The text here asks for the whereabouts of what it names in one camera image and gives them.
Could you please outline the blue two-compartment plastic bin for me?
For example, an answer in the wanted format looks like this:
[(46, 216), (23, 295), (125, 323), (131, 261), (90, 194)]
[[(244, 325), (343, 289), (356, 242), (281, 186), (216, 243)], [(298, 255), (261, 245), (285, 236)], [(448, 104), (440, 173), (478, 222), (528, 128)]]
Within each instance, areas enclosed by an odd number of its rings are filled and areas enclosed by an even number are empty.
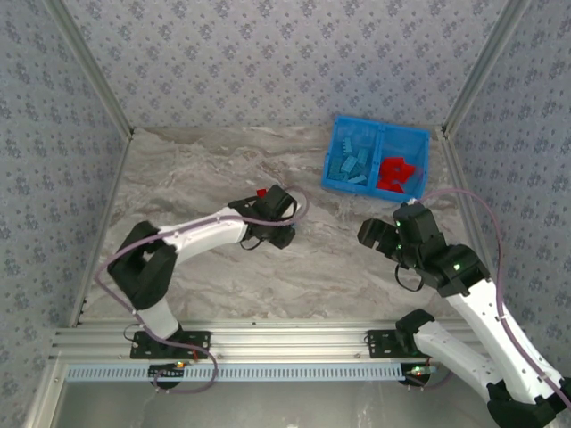
[[(343, 140), (352, 140), (352, 153), (343, 153)], [(324, 160), (321, 186), (327, 190), (366, 195), (390, 202), (406, 202), (411, 198), (420, 199), (426, 188), (429, 166), (430, 132), (424, 129), (407, 128), (384, 122), (339, 116), (335, 119), (330, 145)], [(344, 174), (340, 181), (327, 178), (329, 162), (334, 157), (343, 161), (348, 156), (357, 156), (360, 148), (369, 150), (367, 164), (359, 174)], [(381, 164), (387, 157), (402, 157), (404, 163), (414, 165), (415, 173), (409, 177), (408, 192), (397, 193), (394, 190), (376, 189), (380, 177), (401, 180), (401, 171), (384, 173)], [(358, 175), (368, 177), (365, 185), (349, 184), (350, 177)]]

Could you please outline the aluminium frame leg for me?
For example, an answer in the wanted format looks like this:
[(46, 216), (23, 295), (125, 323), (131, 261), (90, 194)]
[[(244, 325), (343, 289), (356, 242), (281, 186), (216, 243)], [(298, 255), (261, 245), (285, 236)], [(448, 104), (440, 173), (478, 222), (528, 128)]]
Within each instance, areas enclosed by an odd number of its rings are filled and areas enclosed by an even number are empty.
[(50, 428), (67, 375), (67, 364), (50, 360), (42, 374), (23, 428)]

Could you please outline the small board with light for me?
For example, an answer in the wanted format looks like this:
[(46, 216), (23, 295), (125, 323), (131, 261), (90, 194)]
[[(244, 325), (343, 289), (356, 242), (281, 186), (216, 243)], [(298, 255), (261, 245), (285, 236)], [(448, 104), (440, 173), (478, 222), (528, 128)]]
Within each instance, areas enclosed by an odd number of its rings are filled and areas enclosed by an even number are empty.
[(436, 366), (401, 364), (403, 379), (401, 384), (412, 388), (426, 388), (438, 372)]
[(173, 382), (184, 377), (185, 369), (176, 363), (152, 364), (147, 369), (147, 377), (158, 382)]

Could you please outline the aluminium frame rail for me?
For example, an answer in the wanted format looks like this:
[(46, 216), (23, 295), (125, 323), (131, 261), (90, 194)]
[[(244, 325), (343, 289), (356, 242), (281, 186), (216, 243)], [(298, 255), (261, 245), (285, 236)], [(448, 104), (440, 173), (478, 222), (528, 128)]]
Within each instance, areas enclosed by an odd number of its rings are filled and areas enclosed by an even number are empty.
[[(87, 320), (58, 329), (48, 357), (66, 362), (110, 363), (127, 360), (130, 345), (123, 334), (127, 319)], [(368, 360), (369, 330), (389, 330), (381, 320), (212, 320), (182, 324), (190, 331), (211, 332), (210, 350), (222, 363), (317, 363)]]

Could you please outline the aluminium frame post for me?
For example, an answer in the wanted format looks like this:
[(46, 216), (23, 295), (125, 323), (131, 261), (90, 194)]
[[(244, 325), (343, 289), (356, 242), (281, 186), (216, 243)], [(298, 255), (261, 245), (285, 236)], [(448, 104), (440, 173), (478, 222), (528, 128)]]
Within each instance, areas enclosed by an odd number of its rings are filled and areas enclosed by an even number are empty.
[(532, 0), (506, 0), (443, 123), (442, 130), (445, 137), (452, 138), (458, 131), (462, 120), (468, 114), (495, 63), (500, 58), (531, 3)]
[(67, 6), (63, 0), (42, 0), (42, 2), (102, 102), (112, 123), (123, 137), (130, 139), (133, 128), (130, 126), (117, 97), (88, 48), (87, 42), (82, 36), (78, 25), (73, 20)]

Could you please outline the aluminium side rail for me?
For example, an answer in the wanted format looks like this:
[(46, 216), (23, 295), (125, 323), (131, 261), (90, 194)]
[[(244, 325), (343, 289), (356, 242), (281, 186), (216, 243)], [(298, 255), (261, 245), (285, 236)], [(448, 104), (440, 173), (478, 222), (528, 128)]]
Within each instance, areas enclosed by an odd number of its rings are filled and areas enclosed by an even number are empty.
[(437, 215), (437, 219), (442, 221), (446, 236), (450, 237), (453, 243), (464, 243), (476, 253), (490, 272), (489, 282), (498, 285), (498, 268), (492, 263), (476, 208), (483, 208), (492, 220), (495, 246), (498, 249), (500, 235), (496, 223), (484, 200), (468, 190), (459, 156), (452, 141), (443, 135), (442, 130), (437, 132), (437, 140), (442, 148), (443, 165), (451, 185), (451, 188), (442, 188), (443, 193), (433, 197), (434, 207), (442, 211)]
[(74, 305), (70, 313), (69, 320), (66, 324), (68, 328), (75, 328), (79, 325), (85, 300), (89, 294), (90, 286), (95, 276), (95, 271), (99, 265), (100, 253), (103, 248), (107, 227), (109, 226), (114, 200), (119, 189), (120, 180), (122, 177), (126, 158), (128, 156), (128, 150), (133, 140), (133, 134), (134, 130), (131, 129), (127, 136), (124, 138), (124, 145), (120, 153), (117, 168), (115, 169), (112, 178), (112, 184), (110, 190), (106, 194), (101, 221), (96, 230), (95, 243), (89, 254), (86, 269), (83, 276), (81, 277), (78, 292), (74, 300)]

